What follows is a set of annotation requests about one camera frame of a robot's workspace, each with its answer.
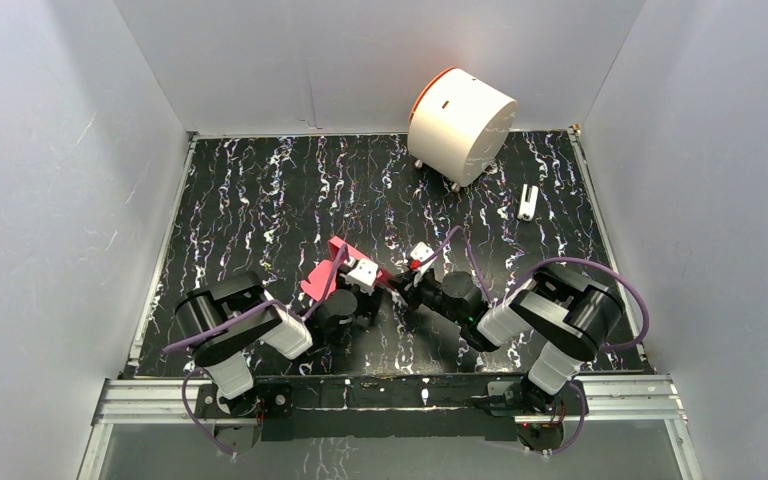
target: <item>cylindrical container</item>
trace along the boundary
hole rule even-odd
[[[450,68],[416,99],[408,150],[454,182],[455,189],[465,187],[496,158],[516,109],[513,98],[459,68]]]

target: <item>gray wall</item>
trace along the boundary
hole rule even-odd
[[[460,66],[519,102],[515,128],[584,120],[643,0],[116,0],[184,127],[404,132]]]
[[[647,2],[583,126],[710,478],[768,478],[768,2]]]
[[[76,475],[185,149],[112,1],[0,1],[0,479]]]

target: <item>marble pattern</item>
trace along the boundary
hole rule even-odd
[[[161,349],[182,338],[173,309],[193,288],[251,269],[276,298],[296,309],[307,305],[299,281],[326,258],[332,235],[397,271],[416,242],[436,248],[451,227],[464,225],[496,296],[546,257],[607,264],[566,132],[511,133],[497,163],[459,193],[437,172],[415,169],[406,145],[404,135],[199,140],[135,375],[182,375],[188,359]],[[515,218],[525,183],[540,186],[530,223]],[[435,264],[438,278],[469,269],[463,245],[456,238],[445,250]],[[609,341],[630,338],[623,320]],[[543,343],[528,332],[496,352],[475,352],[445,319],[426,309],[404,315],[388,301],[376,325],[313,358],[290,362],[267,345],[246,355],[258,375],[510,372],[527,370]],[[636,351],[600,354],[587,365],[641,367]]]

